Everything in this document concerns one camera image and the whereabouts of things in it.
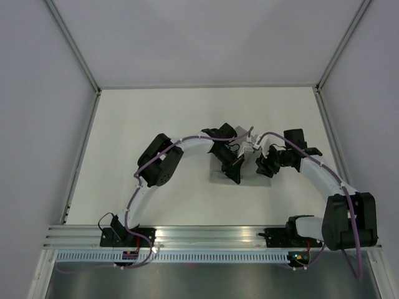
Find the grey cloth napkin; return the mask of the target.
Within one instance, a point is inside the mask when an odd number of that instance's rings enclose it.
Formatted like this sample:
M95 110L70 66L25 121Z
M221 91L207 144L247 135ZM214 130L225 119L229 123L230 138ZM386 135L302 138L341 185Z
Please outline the grey cloth napkin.
M229 178L227 178L221 171L222 163L214 155L215 151L220 148L228 148L237 155L239 145L244 142L254 142L257 134L247 135L245 129L237 126L231 127L225 123L222 127L216 130L216 136L220 138L233 138L233 141L218 141L215 146L211 149L211 158L209 166L209 181L212 184L226 185L226 186L271 186L270 179L264 175L257 174L256 159L260 156L254 153L252 157L244 159L244 163L241 167L241 183L236 184Z

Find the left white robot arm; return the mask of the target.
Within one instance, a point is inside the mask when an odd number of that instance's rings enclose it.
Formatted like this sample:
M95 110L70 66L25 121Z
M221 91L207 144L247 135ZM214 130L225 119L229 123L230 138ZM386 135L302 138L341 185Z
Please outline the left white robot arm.
M137 231L140 216L155 191L172 178L183 158L211 153L221 162L221 172L232 182L240 184L244 155L231 151L229 145L250 135L251 130L238 135L228 123L182 138L158 134L138 159L138 169L133 175L138 186L127 207L112 217L110 229L103 233L102 239L110 239L112 247L132 247L136 238L145 238Z

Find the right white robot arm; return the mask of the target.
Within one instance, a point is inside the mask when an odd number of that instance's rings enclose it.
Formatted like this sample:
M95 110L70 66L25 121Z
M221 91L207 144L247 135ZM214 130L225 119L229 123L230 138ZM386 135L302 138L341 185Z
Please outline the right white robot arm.
M294 168L303 175L325 200L323 217L291 216L286 222L284 237L298 246L306 239L323 242L330 250L360 249L377 244L375 198L347 184L325 162L322 152L308 146L302 129L286 130L281 136L282 149L270 145L264 149L264 135L257 137L254 149L256 172L273 178L281 168Z

